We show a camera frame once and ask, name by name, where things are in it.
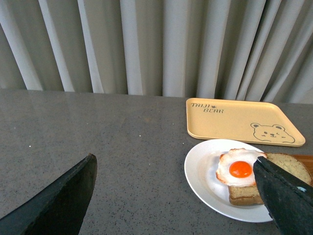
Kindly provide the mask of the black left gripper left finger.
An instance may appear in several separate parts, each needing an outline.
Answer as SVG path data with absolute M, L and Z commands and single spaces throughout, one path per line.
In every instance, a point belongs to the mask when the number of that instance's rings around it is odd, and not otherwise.
M 77 235 L 97 175 L 97 158 L 89 154 L 33 198 L 1 218 L 2 235 Z

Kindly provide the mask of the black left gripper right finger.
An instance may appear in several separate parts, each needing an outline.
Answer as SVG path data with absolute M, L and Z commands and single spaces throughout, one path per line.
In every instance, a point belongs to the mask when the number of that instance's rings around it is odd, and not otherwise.
M 260 156 L 253 165 L 260 196 L 282 235 L 313 233 L 313 187 Z

